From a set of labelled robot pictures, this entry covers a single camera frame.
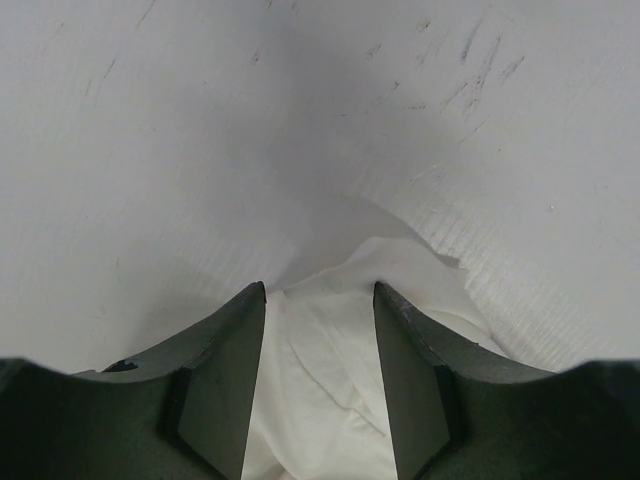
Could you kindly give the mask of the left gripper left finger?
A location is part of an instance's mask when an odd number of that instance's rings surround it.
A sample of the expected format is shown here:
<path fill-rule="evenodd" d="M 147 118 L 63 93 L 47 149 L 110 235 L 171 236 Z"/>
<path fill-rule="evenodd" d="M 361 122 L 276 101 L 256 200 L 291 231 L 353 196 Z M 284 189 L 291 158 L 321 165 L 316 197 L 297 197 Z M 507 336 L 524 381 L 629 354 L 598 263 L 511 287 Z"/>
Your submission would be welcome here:
<path fill-rule="evenodd" d="M 5 479 L 238 479 L 266 311 L 248 285 L 214 314 L 103 371 L 1 363 Z"/>

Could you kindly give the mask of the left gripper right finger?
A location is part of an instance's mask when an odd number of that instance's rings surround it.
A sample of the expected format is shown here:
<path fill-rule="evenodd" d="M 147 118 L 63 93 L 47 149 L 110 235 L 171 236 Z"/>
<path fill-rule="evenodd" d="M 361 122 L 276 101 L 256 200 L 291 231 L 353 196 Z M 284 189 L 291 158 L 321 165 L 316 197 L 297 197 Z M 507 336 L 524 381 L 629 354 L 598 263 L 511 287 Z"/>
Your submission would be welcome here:
<path fill-rule="evenodd" d="M 401 479 L 635 479 L 639 364 L 552 373 L 495 354 L 377 283 L 373 312 Z"/>

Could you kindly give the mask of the cream white t shirt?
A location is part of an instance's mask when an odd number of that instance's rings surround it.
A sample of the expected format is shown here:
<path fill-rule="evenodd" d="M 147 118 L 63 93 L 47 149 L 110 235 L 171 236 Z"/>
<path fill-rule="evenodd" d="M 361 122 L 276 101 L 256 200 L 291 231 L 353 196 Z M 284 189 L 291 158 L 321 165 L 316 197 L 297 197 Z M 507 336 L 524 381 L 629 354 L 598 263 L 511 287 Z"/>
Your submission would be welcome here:
<path fill-rule="evenodd" d="M 372 237 L 342 264 L 269 290 L 243 477 L 394 478 L 374 286 L 497 351 L 465 278 L 420 243 Z"/>

